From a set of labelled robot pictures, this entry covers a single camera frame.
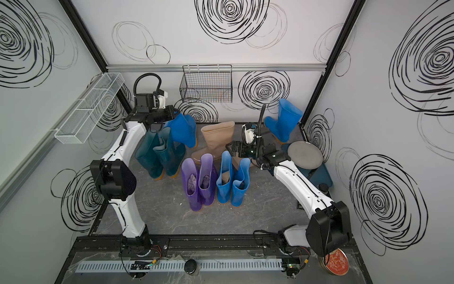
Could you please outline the purple rain boot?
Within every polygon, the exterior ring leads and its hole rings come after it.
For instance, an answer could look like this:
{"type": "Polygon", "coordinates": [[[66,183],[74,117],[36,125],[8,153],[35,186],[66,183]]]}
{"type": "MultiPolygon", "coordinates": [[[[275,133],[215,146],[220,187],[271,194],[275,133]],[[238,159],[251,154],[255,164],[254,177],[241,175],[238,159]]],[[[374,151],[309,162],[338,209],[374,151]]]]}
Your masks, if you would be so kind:
{"type": "Polygon", "coordinates": [[[182,180],[183,189],[191,210],[200,211],[202,209],[202,201],[198,188],[199,171],[192,158],[186,158],[182,163],[182,180]]]}
{"type": "Polygon", "coordinates": [[[217,178],[218,174],[214,165],[214,157],[209,153],[202,155],[199,171],[199,193],[205,206],[210,206],[214,203],[217,178]]]}

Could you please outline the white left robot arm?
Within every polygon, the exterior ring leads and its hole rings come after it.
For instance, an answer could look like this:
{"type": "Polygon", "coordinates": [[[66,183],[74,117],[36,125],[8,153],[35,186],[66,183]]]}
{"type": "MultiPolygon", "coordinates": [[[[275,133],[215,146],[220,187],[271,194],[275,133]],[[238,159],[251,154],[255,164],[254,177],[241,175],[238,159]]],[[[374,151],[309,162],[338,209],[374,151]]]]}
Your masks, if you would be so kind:
{"type": "Polygon", "coordinates": [[[129,164],[136,153],[137,159],[153,178],[163,177],[164,168],[153,151],[162,141],[158,132],[150,127],[152,124],[171,121],[179,113],[173,106],[166,104],[168,93],[161,89],[158,74],[140,75],[133,87],[136,88],[140,80],[146,77],[157,78],[156,90],[152,93],[133,93],[135,107],[121,122],[122,133],[107,154],[101,160],[92,161],[89,167],[97,192],[113,207],[120,222],[120,246],[134,249],[139,257],[148,255],[153,245],[137,208],[137,178],[129,164]]]}

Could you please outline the blue rain boot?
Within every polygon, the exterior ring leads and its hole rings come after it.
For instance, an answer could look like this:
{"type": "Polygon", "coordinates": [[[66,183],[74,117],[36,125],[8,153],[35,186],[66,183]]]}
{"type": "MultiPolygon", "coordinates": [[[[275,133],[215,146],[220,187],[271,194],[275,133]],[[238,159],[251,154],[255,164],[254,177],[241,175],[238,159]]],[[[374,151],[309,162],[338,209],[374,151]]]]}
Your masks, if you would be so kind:
{"type": "Polygon", "coordinates": [[[231,198],[232,181],[234,178],[234,169],[232,165],[232,156],[229,151],[222,153],[221,168],[219,177],[216,181],[218,187],[218,201],[221,204],[227,203],[231,198]]]}
{"type": "Polygon", "coordinates": [[[244,195],[250,185],[249,167],[251,161],[249,158],[244,158],[240,161],[239,169],[232,183],[232,200],[231,204],[234,207],[239,207],[244,199],[244,195]]]}
{"type": "Polygon", "coordinates": [[[266,117],[264,124],[279,142],[285,143],[302,117],[302,110],[288,100],[280,99],[278,118],[266,117]]]}
{"type": "Polygon", "coordinates": [[[175,142],[182,143],[192,149],[197,146],[196,122],[191,115],[178,114],[177,117],[165,123],[164,128],[171,128],[175,142]]]}

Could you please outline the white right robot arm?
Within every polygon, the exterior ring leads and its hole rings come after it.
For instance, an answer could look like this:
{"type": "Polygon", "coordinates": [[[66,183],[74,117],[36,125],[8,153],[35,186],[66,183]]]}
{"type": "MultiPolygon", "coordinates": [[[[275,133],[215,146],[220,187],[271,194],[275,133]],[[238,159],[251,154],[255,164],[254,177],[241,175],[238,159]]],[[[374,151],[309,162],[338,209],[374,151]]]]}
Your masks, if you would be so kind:
{"type": "Polygon", "coordinates": [[[242,140],[226,145],[231,156],[245,164],[254,159],[261,170],[268,170],[297,199],[310,218],[307,226],[291,226],[284,230],[290,246],[310,247],[318,256],[326,257],[352,239],[349,209],[344,202],[334,202],[312,184],[297,168],[287,153],[274,144],[264,145],[260,123],[242,126],[242,140]]]}

